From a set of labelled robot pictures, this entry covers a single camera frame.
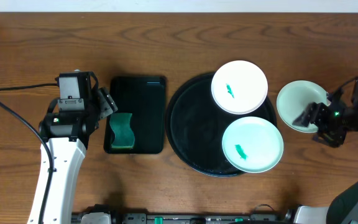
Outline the green scrubbing sponge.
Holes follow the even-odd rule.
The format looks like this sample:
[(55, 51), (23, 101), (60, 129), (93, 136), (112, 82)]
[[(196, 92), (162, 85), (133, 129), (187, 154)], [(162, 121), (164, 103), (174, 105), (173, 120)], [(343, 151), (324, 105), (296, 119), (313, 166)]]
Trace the green scrubbing sponge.
[(113, 113), (109, 125), (114, 134), (112, 149), (131, 149), (135, 144), (134, 132), (131, 129), (132, 113)]

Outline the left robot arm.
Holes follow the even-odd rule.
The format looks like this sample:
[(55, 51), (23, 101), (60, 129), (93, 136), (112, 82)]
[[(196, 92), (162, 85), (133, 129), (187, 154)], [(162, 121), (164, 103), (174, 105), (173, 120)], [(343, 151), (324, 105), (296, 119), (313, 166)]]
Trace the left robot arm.
[(50, 103), (47, 115), (40, 123), (42, 161), (29, 223), (71, 222), (76, 182), (86, 155), (89, 134), (54, 134), (48, 130), (50, 127), (78, 130), (63, 124), (64, 120), (72, 118), (76, 122), (80, 121), (74, 111), (53, 112), (57, 105), (71, 101), (84, 102), (80, 98), (56, 98)]

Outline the mint plate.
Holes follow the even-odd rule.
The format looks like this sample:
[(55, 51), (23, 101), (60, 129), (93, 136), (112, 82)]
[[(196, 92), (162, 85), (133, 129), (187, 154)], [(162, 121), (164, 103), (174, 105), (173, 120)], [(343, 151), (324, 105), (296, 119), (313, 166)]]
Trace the mint plate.
[(283, 156), (280, 131), (271, 122), (255, 116), (232, 122), (222, 138), (226, 159), (235, 168), (248, 173), (266, 172)]
[(316, 133), (318, 128), (314, 124), (308, 127), (294, 126), (294, 120), (301, 115), (309, 103), (324, 103), (328, 105), (327, 92), (319, 85), (297, 80), (285, 85), (277, 96), (277, 111), (281, 119), (290, 128), (301, 133)]

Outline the white plate top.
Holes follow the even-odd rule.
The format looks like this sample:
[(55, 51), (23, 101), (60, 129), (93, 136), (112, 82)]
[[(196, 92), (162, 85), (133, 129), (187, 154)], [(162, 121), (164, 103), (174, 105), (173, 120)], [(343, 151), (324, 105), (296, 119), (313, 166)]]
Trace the white plate top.
[(231, 114), (248, 114), (259, 108), (268, 93), (264, 72), (254, 63), (235, 60), (213, 75), (211, 94), (215, 103)]

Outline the mint plate bottom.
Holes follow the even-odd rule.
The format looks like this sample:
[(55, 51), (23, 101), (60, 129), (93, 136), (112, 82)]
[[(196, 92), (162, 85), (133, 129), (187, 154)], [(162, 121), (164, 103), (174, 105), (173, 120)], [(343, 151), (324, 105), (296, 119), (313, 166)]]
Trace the mint plate bottom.
[(222, 138), (226, 159), (235, 168), (248, 173), (266, 172), (283, 156), (280, 131), (271, 122), (255, 116), (232, 122)]

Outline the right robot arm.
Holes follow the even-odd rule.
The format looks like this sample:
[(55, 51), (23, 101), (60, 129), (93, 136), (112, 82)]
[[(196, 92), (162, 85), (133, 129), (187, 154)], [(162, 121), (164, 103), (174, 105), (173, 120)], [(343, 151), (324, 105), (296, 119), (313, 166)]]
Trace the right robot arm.
[[(354, 84), (351, 103), (342, 100), (343, 88), (328, 94), (328, 103), (309, 103), (293, 121), (294, 126), (313, 124), (317, 132), (314, 141), (337, 148), (344, 144), (347, 133), (358, 132), (358, 77)], [(358, 223), (358, 181), (334, 198), (327, 207), (300, 206), (293, 223)]]

